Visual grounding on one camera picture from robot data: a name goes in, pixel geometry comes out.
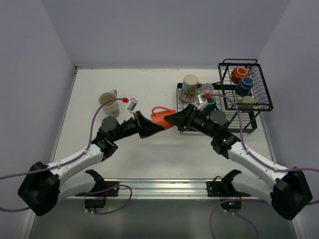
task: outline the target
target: purple cable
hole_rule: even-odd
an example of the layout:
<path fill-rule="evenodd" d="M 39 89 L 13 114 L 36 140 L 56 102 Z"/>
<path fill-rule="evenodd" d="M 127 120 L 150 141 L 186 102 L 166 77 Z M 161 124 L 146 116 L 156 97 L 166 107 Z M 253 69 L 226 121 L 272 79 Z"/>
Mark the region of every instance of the purple cable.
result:
<path fill-rule="evenodd" d="M 133 191 L 132 189 L 130 188 L 130 186 L 128 185 L 125 185 L 125 184 L 120 184 L 120 185 L 116 185 L 116 186 L 113 186 L 113 187 L 110 187 L 108 189 L 105 189 L 105 190 L 102 190 L 102 191 L 99 191 L 99 192 L 92 192 L 92 193 L 87 193 L 89 195 L 95 195 L 95 194 L 100 194 L 100 193 L 105 193 L 107 191 L 110 191 L 114 188 L 118 188 L 118 187 L 126 187 L 130 190 L 131 194 L 130 194 L 130 197 L 128 198 L 128 200 L 126 201 L 126 203 L 124 203 L 122 206 L 120 206 L 119 208 L 116 208 L 110 212 L 104 212 L 104 213 L 98 213 L 98 212 L 94 212 L 93 214 L 98 214 L 98 215 L 106 215 L 106 214 L 110 214 L 110 213 L 114 213 L 114 212 L 117 212 L 118 210 L 121 210 L 123 209 L 124 207 L 127 206 L 127 204 L 131 201 L 131 198 L 132 198 L 132 195 L 133 195 Z"/>
<path fill-rule="evenodd" d="M 271 169 L 271 170 L 275 170 L 275 168 L 273 168 L 272 166 L 269 166 L 268 164 L 264 163 L 263 161 L 261 161 L 259 158 L 257 158 L 255 155 L 253 155 L 246 147 L 245 142 L 244 142 L 244 134 L 243 134 L 243 124 L 242 124 L 242 120 L 241 120 L 241 116 L 240 116 L 240 112 L 237 108 L 237 106 L 235 105 L 235 103 L 228 98 L 225 95 L 222 94 L 212 94 L 212 96 L 220 96 L 225 98 L 226 100 L 228 100 L 232 106 L 234 107 L 237 115 L 238 115 L 238 119 L 239 119 L 239 127 L 240 127 L 240 139 L 241 139 L 241 144 L 243 145 L 244 150 L 253 158 L 255 159 L 257 162 L 259 162 L 260 164 L 264 165 L 265 167 Z M 277 169 L 278 172 L 295 172 L 295 171 L 303 171 L 303 170 L 308 170 L 308 171 L 315 171 L 319 173 L 319 169 L 317 168 L 311 168 L 311 167 L 300 167 L 300 168 L 290 168 L 290 169 Z M 313 202 L 308 203 L 308 205 L 314 205 L 319 203 L 319 199 Z"/>
<path fill-rule="evenodd" d="M 90 146 L 91 146 L 92 134 L 93 134 L 93 124 L 94 124 L 94 121 L 95 121 L 95 118 L 96 118 L 98 112 L 99 112 L 99 111 L 101 110 L 101 108 L 102 108 L 105 104 L 107 104 L 108 102 L 111 102 L 111 101 L 122 101 L 122 100 L 123 100 L 123 98 L 115 98 L 115 99 L 108 100 L 108 101 L 106 101 L 105 103 L 103 103 L 102 105 L 100 105 L 100 107 L 96 110 L 96 112 L 95 112 L 95 114 L 94 114 L 94 116 L 93 116 L 92 122 L 91 122 L 89 142 L 88 142 L 88 145 L 86 146 L 85 150 L 88 150 L 88 149 L 90 148 Z M 85 154 L 85 151 L 83 151 L 82 153 L 80 153 L 78 156 L 76 156 L 75 158 L 71 159 L 70 161 L 67 161 L 67 162 L 65 162 L 65 163 L 61 163 L 61 164 L 60 164 L 60 167 L 63 167 L 63 166 L 68 165 L 68 164 L 70 164 L 70 163 L 73 163 L 74 161 L 76 161 L 76 160 L 78 160 L 79 158 L 81 158 L 84 154 Z M 57 167 L 58 167 L 58 166 L 53 166 L 53 167 L 44 168 L 44 169 L 39 169 L 39 170 L 33 170 L 33 171 L 29 171 L 29 172 L 9 174 L 9 175 L 5 175 L 5 176 L 1 176 L 1 177 L 0 177 L 0 180 L 2 180 L 2 179 L 7 179 L 7 178 L 18 177 L 18 176 L 23 176 L 23 175 L 41 173 L 41 172 L 45 172 L 45 171 L 49 171 L 49 170 L 55 169 L 55 168 L 57 168 Z M 0 211 L 8 212 L 8 213 L 14 213 L 14 212 L 22 212 L 22 211 L 25 211 L 25 210 L 28 210 L 28 209 L 30 209 L 30 207 L 20 208 L 20 209 L 0 208 Z"/>
<path fill-rule="evenodd" d="M 243 202 L 243 201 L 244 201 L 244 202 L 258 202 L 258 203 L 263 203 L 263 202 L 264 202 L 263 200 L 259 200 L 259 199 L 230 199 L 230 200 L 225 200 L 225 201 L 222 201 L 222 202 L 218 203 L 218 204 L 213 208 L 213 210 L 211 211 L 210 216 L 209 216 L 209 229 L 210 229 L 210 233 L 211 233 L 211 235 L 213 236 L 214 239 L 216 239 L 216 235 L 215 235 L 215 233 L 214 233 L 214 231 L 213 231 L 212 219 L 213 219 L 213 215 L 214 215 L 215 211 L 216 211 L 217 208 L 218 208 L 221 204 L 223 204 L 223 203 L 230 203 L 230 202 L 237 202 L 237 201 L 241 201 L 241 202 Z M 255 224 L 254 224 L 251 220 L 249 220 L 248 218 L 246 218 L 246 217 L 244 217 L 244 216 L 242 216 L 242 215 L 240 215 L 240 214 L 235 214 L 235 215 L 238 216 L 238 217 L 240 217 L 240 218 L 242 218 L 242 219 L 244 219 L 244 220 L 246 220 L 250 225 L 252 225 L 253 228 L 254 228 L 255 231 L 256 231 L 257 239 L 259 239 L 259 232 L 258 232 L 258 230 L 257 230 L 257 228 L 256 228 L 256 226 L 255 226 Z"/>

